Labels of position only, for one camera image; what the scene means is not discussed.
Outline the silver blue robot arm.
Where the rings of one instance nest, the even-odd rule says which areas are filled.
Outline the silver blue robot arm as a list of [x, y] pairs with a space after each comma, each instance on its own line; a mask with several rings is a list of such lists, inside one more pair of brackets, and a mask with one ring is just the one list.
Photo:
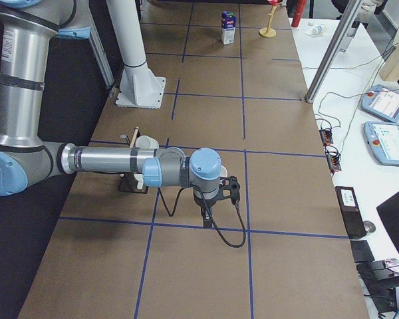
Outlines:
[[4, 25], [0, 69], [0, 196], [77, 171], [135, 173], [145, 186], [192, 188], [205, 227], [223, 191], [221, 158], [209, 148], [101, 148], [38, 137], [49, 42], [90, 36], [88, 1], [0, 1]]

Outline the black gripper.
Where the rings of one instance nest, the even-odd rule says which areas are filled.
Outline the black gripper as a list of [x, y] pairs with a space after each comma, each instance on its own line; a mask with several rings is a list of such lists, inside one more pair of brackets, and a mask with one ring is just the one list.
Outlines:
[[[198, 190], [193, 190], [193, 195], [195, 203], [202, 209], [205, 209], [206, 207], [211, 208], [214, 206], [218, 198], [218, 193], [202, 193]], [[213, 222], [208, 213], [203, 214], [203, 227], [213, 227]]]

